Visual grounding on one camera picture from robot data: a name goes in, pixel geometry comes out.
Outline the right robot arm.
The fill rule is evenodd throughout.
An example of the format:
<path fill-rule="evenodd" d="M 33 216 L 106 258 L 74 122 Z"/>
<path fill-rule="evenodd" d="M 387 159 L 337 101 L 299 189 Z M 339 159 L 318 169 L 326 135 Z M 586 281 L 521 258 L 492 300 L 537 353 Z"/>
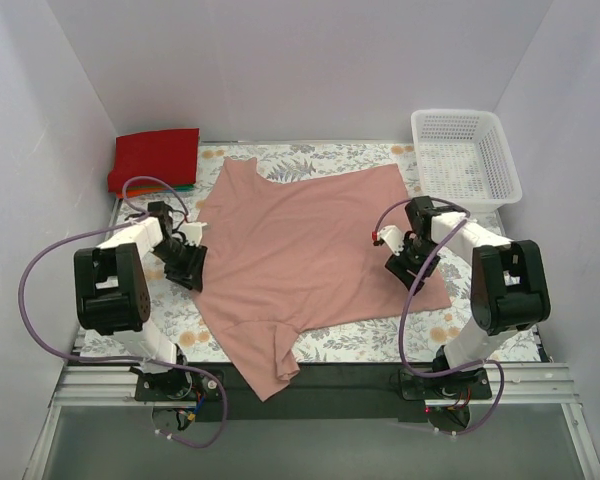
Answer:
<path fill-rule="evenodd" d="M 487 388 L 489 357 L 550 315 L 539 246 L 492 233 L 471 220 L 467 209 L 448 200 L 419 196 L 399 204 L 409 230 L 378 222 L 372 241 L 389 248 L 385 267 L 407 288 L 409 301 L 436 271 L 441 249 L 449 249 L 471 268 L 470 320 L 429 366 L 418 370 L 403 365 L 398 375 L 402 395 L 409 400 L 467 398 Z"/>

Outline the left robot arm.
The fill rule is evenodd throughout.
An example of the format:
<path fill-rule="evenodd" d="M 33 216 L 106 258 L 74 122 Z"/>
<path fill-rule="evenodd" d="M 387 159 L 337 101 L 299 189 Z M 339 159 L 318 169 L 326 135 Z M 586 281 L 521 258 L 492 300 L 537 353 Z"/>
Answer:
<path fill-rule="evenodd" d="M 164 264 L 167 280 L 190 291 L 203 290 L 207 248 L 204 222 L 173 225 L 173 209 L 151 202 L 148 216 L 107 241 L 74 254 L 77 316 L 81 327 L 120 343 L 137 358 L 131 369 L 148 387 L 171 399 L 193 389 L 192 374 L 181 348 L 151 319 L 151 299 L 142 259 L 152 254 Z"/>

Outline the pink t shirt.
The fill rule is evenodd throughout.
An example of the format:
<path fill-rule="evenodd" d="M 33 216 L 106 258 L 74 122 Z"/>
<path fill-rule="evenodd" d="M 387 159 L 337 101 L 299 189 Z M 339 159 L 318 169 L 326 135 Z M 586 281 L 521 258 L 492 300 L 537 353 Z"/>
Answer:
<path fill-rule="evenodd" d="M 406 196 L 394 164 L 277 183 L 255 160 L 225 159 L 198 216 L 207 254 L 193 301 L 260 400 L 298 374 L 302 333 L 402 312 L 405 287 L 371 232 L 380 216 L 408 229 L 394 210 Z"/>

